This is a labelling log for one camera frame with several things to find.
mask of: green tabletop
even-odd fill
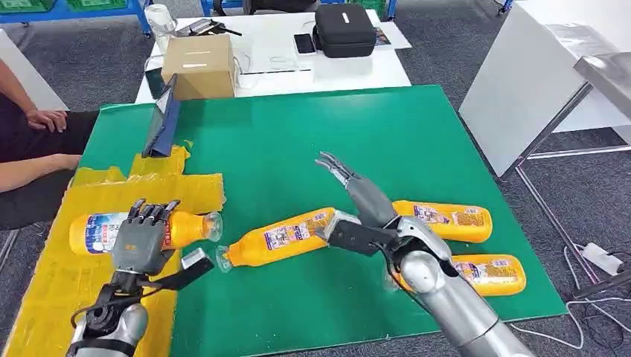
[[[125,165],[141,149],[150,107],[108,110],[118,114],[101,115],[82,166]],[[138,122],[125,115],[131,111]],[[112,153],[106,140],[116,132],[130,145],[124,154],[120,147]],[[324,150],[393,201],[487,208],[494,224],[488,241],[449,244],[454,254],[512,254],[521,261],[525,290],[488,298],[493,308],[505,320],[566,313],[439,86],[186,102],[176,143],[183,140],[193,141],[185,173],[223,174],[220,244],[317,208],[355,213],[340,183],[313,163]],[[209,242],[193,248],[200,245],[214,252]],[[337,248],[227,274],[215,269],[179,293],[171,355],[249,356],[436,331],[405,293],[385,289],[384,269],[378,254]]]

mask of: gray carpet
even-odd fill
[[[177,16],[201,15],[199,3],[194,0],[164,3]],[[503,19],[495,17],[496,9],[492,0],[400,0],[395,22],[414,46],[399,52],[410,80],[414,84],[442,85],[453,106],[458,108],[502,25]],[[72,109],[132,102],[140,83],[141,66],[152,45],[141,35],[135,18],[130,16],[6,28]],[[611,129],[599,129],[555,135],[543,149],[575,149],[620,142]],[[609,250],[629,246],[631,212],[625,209],[631,199],[629,153],[535,161],[528,164],[526,172],[577,242],[596,242]],[[562,259],[563,243],[557,232],[517,176],[499,182],[499,186],[551,281],[564,299],[570,298],[573,282]],[[9,296],[0,301],[1,342],[10,330],[19,299],[43,246],[43,238],[36,235],[40,232],[41,229],[31,227],[21,233],[19,244],[0,275],[0,291],[10,291]],[[0,244],[5,237],[6,234],[0,234]],[[580,279],[586,282],[584,276],[580,275]],[[626,295],[628,289],[629,286],[625,286],[614,293]],[[627,309],[620,305],[608,309],[631,325]],[[574,310],[579,317],[582,315],[582,308]],[[595,318],[592,323],[614,343],[625,337],[607,321]],[[566,316],[519,325],[578,343],[577,331]],[[518,335],[538,356],[616,356],[589,336],[583,350],[576,351],[543,338],[519,332]],[[631,356],[628,341],[615,353]],[[455,356],[455,350],[441,334],[431,334],[290,355]]]

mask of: black case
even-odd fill
[[[366,57],[373,53],[377,36],[360,4],[329,4],[315,11],[315,47],[331,58]]]

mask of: robotic arm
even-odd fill
[[[461,356],[534,356],[453,267],[449,246],[425,222],[399,216],[369,179],[329,153],[320,155],[315,162],[344,185],[359,211],[357,217],[336,211],[318,233],[321,238],[367,256],[381,251],[394,281],[394,271],[401,273],[414,290],[410,296],[432,315]]]
[[[115,271],[104,284],[92,306],[77,310],[71,317],[75,328],[66,357],[132,357],[147,329],[147,310],[140,304],[163,289],[181,290],[213,263],[201,248],[182,258],[182,270],[150,281],[160,274],[174,250],[162,251],[171,211],[179,201],[168,205],[145,205],[138,200],[121,225],[112,249]],[[144,288],[154,288],[144,294]],[[85,312],[79,323],[75,318]]]

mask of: yellow bottle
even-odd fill
[[[481,296],[505,296],[521,292],[526,287],[526,274],[517,258],[506,254],[455,255],[453,265]],[[386,272],[388,286],[398,289]],[[410,286],[400,274],[394,273],[401,285]]]
[[[315,235],[333,216],[334,208],[321,208],[254,229],[230,247],[217,247],[217,265],[222,271],[233,266],[261,266],[327,246]]]
[[[402,216],[422,219],[443,239],[481,243],[493,230],[491,215],[482,207],[410,201],[396,201],[392,207]]]
[[[97,213],[77,217],[70,224],[70,248],[75,254],[101,254],[114,248],[116,236],[127,213]],[[217,212],[204,216],[176,210],[167,224],[162,249],[184,248],[197,240],[216,242],[223,223]]]

